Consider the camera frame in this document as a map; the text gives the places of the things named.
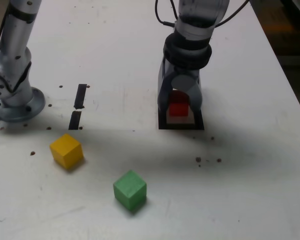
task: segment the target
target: dark floor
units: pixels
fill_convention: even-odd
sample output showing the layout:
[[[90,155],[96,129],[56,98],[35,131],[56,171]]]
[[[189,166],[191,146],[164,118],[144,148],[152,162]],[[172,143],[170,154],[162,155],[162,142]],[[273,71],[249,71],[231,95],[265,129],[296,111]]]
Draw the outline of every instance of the dark floor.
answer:
[[[0,23],[8,2],[0,0]],[[300,15],[281,0],[250,2],[300,103]]]

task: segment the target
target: green cube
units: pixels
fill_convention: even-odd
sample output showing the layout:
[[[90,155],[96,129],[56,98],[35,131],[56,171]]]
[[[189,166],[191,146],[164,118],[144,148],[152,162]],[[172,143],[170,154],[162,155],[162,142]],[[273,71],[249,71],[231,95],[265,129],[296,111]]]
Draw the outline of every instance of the green cube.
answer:
[[[146,201],[147,184],[132,170],[113,184],[113,190],[115,198],[130,211]]]

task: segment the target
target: wooden block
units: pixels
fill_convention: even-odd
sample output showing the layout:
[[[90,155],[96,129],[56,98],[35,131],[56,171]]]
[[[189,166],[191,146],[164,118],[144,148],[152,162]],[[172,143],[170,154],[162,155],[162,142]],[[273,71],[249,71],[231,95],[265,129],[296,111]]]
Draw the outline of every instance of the wooden block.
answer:
[[[173,90],[169,96],[169,115],[187,117],[189,114],[189,97],[185,93]]]
[[[146,201],[147,184],[130,170],[113,184],[115,198],[130,211]]]
[[[80,142],[65,134],[50,145],[54,160],[66,170],[71,169],[84,158]]]

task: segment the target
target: black tape strip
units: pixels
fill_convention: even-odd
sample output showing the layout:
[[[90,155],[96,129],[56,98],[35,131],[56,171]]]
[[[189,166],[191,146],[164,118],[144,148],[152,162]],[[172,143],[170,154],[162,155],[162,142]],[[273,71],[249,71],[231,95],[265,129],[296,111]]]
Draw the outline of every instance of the black tape strip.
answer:
[[[78,90],[76,92],[76,97],[74,101],[74,108],[75,109],[84,109],[84,101],[85,101],[85,95],[87,90],[87,84],[79,84]]]
[[[81,111],[73,111],[70,119],[69,130],[78,130],[81,118]]]
[[[13,6],[11,3],[9,3],[9,6],[8,6],[8,14],[11,14],[14,17],[16,17],[17,19],[20,19],[20,20],[28,22],[28,23],[32,23],[37,17],[36,13],[35,14],[25,13],[25,12],[20,11],[19,9],[15,8],[15,6]]]

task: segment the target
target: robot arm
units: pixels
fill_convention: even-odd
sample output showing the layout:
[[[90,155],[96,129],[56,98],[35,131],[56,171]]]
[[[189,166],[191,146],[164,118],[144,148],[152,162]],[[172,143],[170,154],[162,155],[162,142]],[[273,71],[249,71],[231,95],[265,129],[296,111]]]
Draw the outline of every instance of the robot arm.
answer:
[[[165,117],[173,89],[187,94],[193,114],[201,116],[200,69],[210,60],[212,48],[209,42],[228,5],[229,0],[179,1],[174,32],[166,38],[163,48],[158,81],[159,116]],[[196,128],[203,129],[203,123]]]
[[[0,120],[19,122],[45,106],[41,91],[29,83],[28,40],[42,0],[10,0],[0,38]]]

